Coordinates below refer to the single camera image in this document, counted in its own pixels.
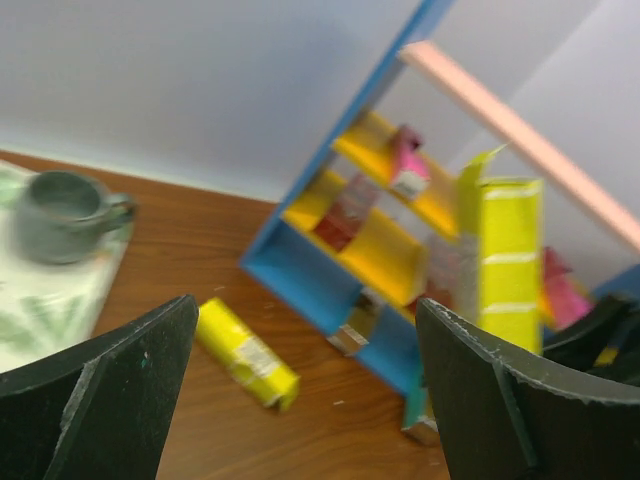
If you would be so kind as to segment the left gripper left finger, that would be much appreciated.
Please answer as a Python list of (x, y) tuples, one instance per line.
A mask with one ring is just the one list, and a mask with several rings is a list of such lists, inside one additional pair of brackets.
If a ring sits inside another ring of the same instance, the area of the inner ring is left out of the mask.
[(180, 296), (2, 373), (2, 478), (155, 478), (198, 315)]

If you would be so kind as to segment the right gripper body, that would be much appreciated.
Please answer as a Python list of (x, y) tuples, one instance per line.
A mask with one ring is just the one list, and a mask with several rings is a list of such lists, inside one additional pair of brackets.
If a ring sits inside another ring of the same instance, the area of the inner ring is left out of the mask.
[(544, 342), (543, 357), (619, 383), (639, 384), (639, 303), (606, 295)]

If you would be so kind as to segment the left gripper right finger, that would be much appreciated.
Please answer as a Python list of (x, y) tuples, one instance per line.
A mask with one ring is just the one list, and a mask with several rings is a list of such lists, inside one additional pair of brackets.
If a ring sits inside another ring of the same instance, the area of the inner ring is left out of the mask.
[(636, 479), (639, 356), (581, 371), (423, 300), (424, 377), (453, 479)]

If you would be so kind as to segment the small pink toothpaste box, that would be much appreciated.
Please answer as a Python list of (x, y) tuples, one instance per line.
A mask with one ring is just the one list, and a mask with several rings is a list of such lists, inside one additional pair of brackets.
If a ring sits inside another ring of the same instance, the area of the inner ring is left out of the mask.
[(575, 324), (592, 309), (584, 288), (573, 278), (573, 269), (551, 247), (543, 249), (542, 318), (553, 331)]

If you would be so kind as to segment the teal green tea toothpaste box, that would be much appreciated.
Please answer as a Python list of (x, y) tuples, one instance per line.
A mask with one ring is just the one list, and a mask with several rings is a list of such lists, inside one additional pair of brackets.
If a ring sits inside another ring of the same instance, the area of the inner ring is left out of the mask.
[(440, 444), (431, 399), (420, 372), (414, 376), (405, 398), (401, 431), (424, 446)]

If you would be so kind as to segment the yellow toothpaste box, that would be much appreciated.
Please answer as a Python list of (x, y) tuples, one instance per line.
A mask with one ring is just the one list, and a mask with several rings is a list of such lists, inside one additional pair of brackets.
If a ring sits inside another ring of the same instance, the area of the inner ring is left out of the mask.
[(478, 328), (539, 354), (543, 181), (488, 175), (502, 149), (474, 157), (456, 182), (455, 308)]
[(297, 398), (299, 375), (221, 299), (199, 307), (196, 338), (264, 407), (285, 412)]

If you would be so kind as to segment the dark red toothpaste box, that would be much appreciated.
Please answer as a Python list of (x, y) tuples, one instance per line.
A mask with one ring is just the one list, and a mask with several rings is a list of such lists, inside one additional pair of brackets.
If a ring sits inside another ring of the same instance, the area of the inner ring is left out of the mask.
[(367, 175), (355, 175), (339, 192), (313, 233), (334, 251), (341, 252), (355, 239), (379, 195), (380, 189)]

